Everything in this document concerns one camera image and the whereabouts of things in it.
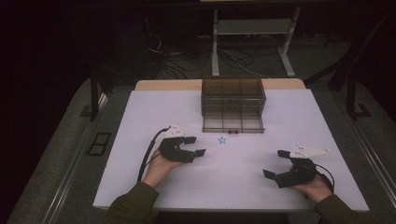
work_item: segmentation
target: human hand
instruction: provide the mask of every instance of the human hand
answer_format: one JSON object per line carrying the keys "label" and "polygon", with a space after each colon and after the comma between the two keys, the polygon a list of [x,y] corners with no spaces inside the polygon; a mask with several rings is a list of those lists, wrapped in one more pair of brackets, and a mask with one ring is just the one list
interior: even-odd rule
{"label": "human hand", "polygon": [[167,160],[161,155],[160,150],[156,149],[151,156],[148,171],[146,172],[146,176],[143,178],[142,182],[156,189],[173,169],[183,164],[185,163]]}
{"label": "human hand", "polygon": [[319,175],[316,175],[314,180],[309,183],[290,188],[299,190],[314,203],[320,203],[322,200],[332,195],[332,191],[327,186],[326,181]]}

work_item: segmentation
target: wire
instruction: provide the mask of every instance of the wire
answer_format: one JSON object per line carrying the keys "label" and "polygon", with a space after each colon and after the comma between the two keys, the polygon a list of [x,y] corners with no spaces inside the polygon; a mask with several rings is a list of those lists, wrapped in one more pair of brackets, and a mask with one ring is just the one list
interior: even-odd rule
{"label": "wire", "polygon": [[233,67],[233,68],[240,68],[240,66],[235,66],[235,65],[229,63],[228,61],[226,61],[226,59],[228,59],[228,55],[224,56],[224,53],[222,51],[219,51],[218,55],[219,55],[219,58],[221,59],[221,61],[226,63],[228,66]]}
{"label": "wire", "polygon": [[223,56],[223,57],[225,57],[226,59],[228,59],[228,60],[230,60],[230,61],[232,61],[232,62],[234,62],[234,63],[239,63],[240,65],[242,65],[242,66],[244,66],[244,67],[247,67],[248,65],[250,65],[251,63],[248,63],[248,62],[246,62],[245,60],[241,60],[241,59],[238,59],[238,58],[236,58],[235,56],[233,56],[232,54],[231,54],[231,52],[230,51],[228,51],[228,50],[225,50],[225,49],[218,49],[218,53],[226,53],[225,54],[225,56]]}
{"label": "wire", "polygon": [[[201,56],[202,54],[204,54],[207,51],[210,51],[210,48],[199,49],[197,56]],[[179,62],[179,61],[188,61],[188,60],[196,59],[196,57],[192,56],[190,53],[184,53],[183,55],[186,57],[185,58],[180,58],[180,57],[169,58],[168,57],[168,60],[172,60],[173,62]]]}
{"label": "wire", "polygon": [[325,171],[330,175],[330,177],[332,178],[332,188],[334,189],[334,187],[335,187],[335,181],[334,181],[334,177],[332,176],[332,173],[330,173],[330,171],[329,171],[328,169],[324,168],[324,167],[321,166],[321,165],[317,165],[317,164],[315,164],[315,165],[318,166],[318,167],[320,167],[320,168],[322,168],[323,170],[325,170]]}
{"label": "wire", "polygon": [[161,39],[157,35],[152,35],[152,36],[157,37],[159,43],[158,43],[158,47],[156,49],[159,49],[161,47],[161,45],[163,44],[163,42],[161,41]]}
{"label": "wire", "polygon": [[155,50],[155,49],[148,49],[148,50],[151,51],[151,52],[154,52],[154,53],[160,53],[160,54],[163,53],[162,51],[158,51],[158,50]]}
{"label": "wire", "polygon": [[147,166],[146,161],[149,158],[149,154],[151,153],[151,150],[154,147],[155,140],[157,139],[158,135],[160,135],[160,133],[168,131],[170,128],[171,127],[169,126],[169,128],[160,130],[159,132],[157,132],[157,134],[155,134],[154,138],[151,140],[151,142],[150,142],[150,144],[148,146],[148,150],[146,151],[145,157],[142,160],[142,164],[140,165],[139,176],[137,177],[137,181],[141,181],[142,180],[143,173],[145,172],[145,168]]}
{"label": "wire", "polygon": [[263,74],[255,73],[255,72],[253,72],[253,71],[248,70],[248,69],[247,69],[246,67],[244,67],[240,62],[238,62],[238,60],[236,60],[235,57],[234,57],[229,51],[227,51],[227,50],[225,50],[225,49],[218,49],[218,50],[224,51],[224,52],[226,52],[227,54],[229,54],[229,55],[234,59],[234,61],[236,62],[236,64],[238,64],[238,65],[239,65],[242,69],[244,69],[245,71],[247,71],[247,72],[249,72],[249,73],[251,73],[251,74],[254,74],[254,75],[256,75],[256,76],[270,78],[270,77],[265,76],[265,75],[263,75]]}
{"label": "wire", "polygon": [[155,157],[151,158],[151,160],[149,160],[149,161],[146,163],[145,168],[146,168],[152,161],[154,161],[155,158],[157,158],[157,157],[160,156],[160,155],[161,155],[161,153],[159,153],[159,154],[156,155]]}
{"label": "wire", "polygon": [[184,78],[188,79],[186,74],[184,73],[186,71],[186,69],[184,69],[183,67],[181,67],[180,65],[178,65],[177,63],[173,63],[172,61],[169,60],[164,60],[164,66],[166,66],[168,69],[174,69],[175,71],[179,72]]}
{"label": "wire", "polygon": [[[223,42],[223,41],[222,41],[221,39],[218,39],[218,46],[219,46],[219,48],[220,48],[221,46],[225,45],[225,44],[222,43],[222,42]],[[235,47],[239,48],[239,46],[238,46],[237,43],[238,43],[237,41],[231,41],[231,44],[233,44]],[[253,56],[254,56],[254,57],[265,57],[265,56],[269,56],[269,55],[272,55],[272,54],[278,54],[280,49],[288,49],[288,54],[290,54],[290,53],[292,52],[292,49],[289,49],[290,43],[288,43],[286,46],[279,47],[277,50],[273,50],[273,51],[271,51],[271,52],[269,52],[269,53],[257,54],[258,50],[261,48],[261,46],[262,46],[263,44],[264,44],[264,41],[262,41],[262,42],[260,43],[260,45],[259,45],[258,47],[256,47],[256,48],[253,50],[253,52],[251,52],[251,53],[247,53],[247,52],[246,52],[245,50],[243,50],[243,49],[234,49],[234,50],[236,50],[236,51],[239,52],[239,53],[242,53],[242,54],[247,55],[246,57],[239,57],[239,58],[235,57],[235,59],[237,59],[237,60],[230,59],[230,57],[229,57],[228,55],[225,57],[226,59],[229,59],[230,61],[233,61],[233,62],[237,63],[238,66],[234,66],[234,65],[230,64],[230,63],[227,62],[224,58],[221,58],[221,57],[220,57],[220,59],[221,59],[224,63],[228,64],[229,66],[231,66],[231,67],[233,67],[233,68],[242,67],[244,70],[248,70],[248,69],[247,69],[247,66],[250,65],[250,64],[253,64],[253,61],[251,61],[251,62],[245,61],[245,59],[247,59],[247,58],[249,58],[250,60],[254,60]],[[270,68],[270,67],[264,67],[264,68],[260,69],[260,71],[252,72],[252,71],[248,70],[248,72],[249,72],[249,73],[253,73],[254,75],[257,75],[257,74],[262,75],[262,73],[271,74],[271,75],[276,75],[276,74],[278,74],[278,72],[279,72],[280,70],[282,70],[283,67],[280,67],[280,68],[278,68],[278,69],[275,69],[275,67],[278,65],[278,62],[279,62],[283,57],[285,57],[286,55],[287,55],[287,54],[286,54],[285,52],[281,53],[281,54],[279,55],[279,57],[277,57],[276,61],[274,62],[274,64],[272,65],[271,68]]]}
{"label": "wire", "polygon": [[161,64],[161,63],[152,63],[152,64],[159,66],[161,69],[163,69],[165,72],[167,72],[167,74],[169,74],[169,76],[171,76],[175,79],[179,79],[177,73],[175,71],[171,70],[172,67],[169,67],[169,66]]}

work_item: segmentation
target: white table surface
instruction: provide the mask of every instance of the white table surface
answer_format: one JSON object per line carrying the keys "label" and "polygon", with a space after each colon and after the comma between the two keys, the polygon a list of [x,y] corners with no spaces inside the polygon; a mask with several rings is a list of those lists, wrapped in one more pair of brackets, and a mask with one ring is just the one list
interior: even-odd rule
{"label": "white table surface", "polygon": [[[310,90],[268,90],[262,112],[265,133],[202,133],[200,91],[132,91],[111,150],[94,207],[108,208],[135,184],[151,139],[163,128],[178,123],[193,145],[206,148],[202,158],[177,168],[157,189],[154,205],[161,211],[310,210],[313,204],[292,189],[279,189],[262,169],[287,172],[290,160],[276,152],[296,144],[327,148],[332,153],[312,161],[332,172],[335,193],[353,210],[368,211],[361,192],[335,144]],[[226,144],[219,138],[225,137]],[[157,138],[154,149],[161,143]]]}

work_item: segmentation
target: transparent plastic box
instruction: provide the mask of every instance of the transparent plastic box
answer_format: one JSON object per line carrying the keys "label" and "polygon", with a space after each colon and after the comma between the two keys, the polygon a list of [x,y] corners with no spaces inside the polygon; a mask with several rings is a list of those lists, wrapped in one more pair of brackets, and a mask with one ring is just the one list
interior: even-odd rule
{"label": "transparent plastic box", "polygon": [[203,133],[264,133],[265,92],[259,77],[205,77]]}

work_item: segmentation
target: black wall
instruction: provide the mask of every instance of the black wall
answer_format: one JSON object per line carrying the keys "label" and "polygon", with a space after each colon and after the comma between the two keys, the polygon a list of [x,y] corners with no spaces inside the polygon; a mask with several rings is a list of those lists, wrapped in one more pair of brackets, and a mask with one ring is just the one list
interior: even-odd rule
{"label": "black wall", "polygon": [[396,5],[385,10],[385,18],[352,70],[396,122]]}
{"label": "black wall", "polygon": [[3,1],[1,8],[0,223],[5,223],[89,69],[66,2]]}

